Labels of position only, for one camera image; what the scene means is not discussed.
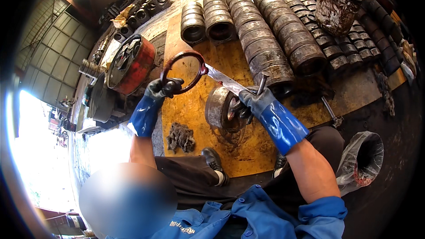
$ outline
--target white sock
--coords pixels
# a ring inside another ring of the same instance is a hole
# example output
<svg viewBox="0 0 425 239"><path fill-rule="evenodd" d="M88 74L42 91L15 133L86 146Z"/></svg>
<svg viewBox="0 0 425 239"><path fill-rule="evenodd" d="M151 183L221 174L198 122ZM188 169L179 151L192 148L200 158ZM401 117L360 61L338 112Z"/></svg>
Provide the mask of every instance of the white sock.
<svg viewBox="0 0 425 239"><path fill-rule="evenodd" d="M280 174L280 172L282 171L282 169L283 168L279 168L279 169L277 169L275 172L274 172L274 174L273 174L273 178L276 178L276 177L278 177L279 176L279 174Z"/></svg>
<svg viewBox="0 0 425 239"><path fill-rule="evenodd" d="M222 172L220 171L214 171L217 175L218 175L218 184L216 184L215 186L221 185L221 183L224 180L224 175Z"/></svg>

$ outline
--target jacket sleeve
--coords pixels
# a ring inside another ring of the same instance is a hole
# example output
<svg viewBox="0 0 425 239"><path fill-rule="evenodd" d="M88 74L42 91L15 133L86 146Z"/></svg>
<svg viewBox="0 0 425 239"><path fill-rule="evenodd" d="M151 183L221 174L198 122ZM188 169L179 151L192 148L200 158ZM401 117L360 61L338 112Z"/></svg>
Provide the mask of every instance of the jacket sleeve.
<svg viewBox="0 0 425 239"><path fill-rule="evenodd" d="M341 238L347 208L339 197L324 197L298 208L297 238Z"/></svg>

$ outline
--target knee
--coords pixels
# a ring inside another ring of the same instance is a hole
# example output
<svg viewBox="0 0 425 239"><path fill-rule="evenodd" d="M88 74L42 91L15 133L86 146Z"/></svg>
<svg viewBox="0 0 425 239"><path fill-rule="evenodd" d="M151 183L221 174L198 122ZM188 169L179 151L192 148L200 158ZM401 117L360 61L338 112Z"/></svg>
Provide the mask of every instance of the knee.
<svg viewBox="0 0 425 239"><path fill-rule="evenodd" d="M345 141L341 134L331 126L322 126L315 129L309 136L323 147L343 151Z"/></svg>

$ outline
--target blue work jacket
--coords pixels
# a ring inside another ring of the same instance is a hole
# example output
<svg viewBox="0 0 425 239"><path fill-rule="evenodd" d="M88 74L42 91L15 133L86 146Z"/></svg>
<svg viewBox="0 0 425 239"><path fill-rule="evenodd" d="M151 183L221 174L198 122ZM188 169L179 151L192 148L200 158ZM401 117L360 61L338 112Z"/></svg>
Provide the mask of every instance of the blue work jacket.
<svg viewBox="0 0 425 239"><path fill-rule="evenodd" d="M231 210L220 207L221 203L207 201L201 212L177 210L172 221L149 238L213 239L229 218L238 217L248 222L242 239L341 238L347 215L341 198L324 197L300 206L296 220L280 209L260 185L251 186Z"/></svg>

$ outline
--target gloved hand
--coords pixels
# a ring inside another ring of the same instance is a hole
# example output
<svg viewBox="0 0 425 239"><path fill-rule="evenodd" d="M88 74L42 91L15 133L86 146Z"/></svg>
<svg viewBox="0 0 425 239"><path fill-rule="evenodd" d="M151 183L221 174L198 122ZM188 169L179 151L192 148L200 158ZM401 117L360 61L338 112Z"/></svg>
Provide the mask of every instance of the gloved hand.
<svg viewBox="0 0 425 239"><path fill-rule="evenodd" d="M165 97L173 98L173 91L180 90L184 83L181 78L167 80L167 84L163 87L159 78L147 85L145 94L137 104L127 125L136 136L150 137L152 135L158 119L158 110L162 107Z"/></svg>
<svg viewBox="0 0 425 239"><path fill-rule="evenodd" d="M259 96L241 91L239 99L263 124L282 155L309 134L309 130L279 103L269 88L264 88Z"/></svg>

